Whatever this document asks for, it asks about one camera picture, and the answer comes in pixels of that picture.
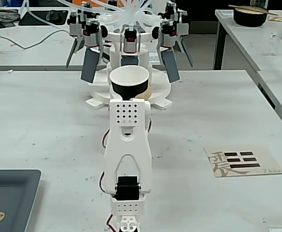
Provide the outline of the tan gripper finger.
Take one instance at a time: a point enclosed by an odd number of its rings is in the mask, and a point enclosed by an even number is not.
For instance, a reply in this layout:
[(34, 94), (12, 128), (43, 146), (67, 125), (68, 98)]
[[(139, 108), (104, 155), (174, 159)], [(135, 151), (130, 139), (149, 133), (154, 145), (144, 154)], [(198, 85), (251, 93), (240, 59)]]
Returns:
[(152, 86), (151, 86), (151, 84), (148, 84), (148, 87), (144, 92), (142, 92), (142, 93), (136, 95), (135, 97), (131, 98), (131, 100), (132, 99), (148, 100), (151, 97), (151, 95), (152, 95)]

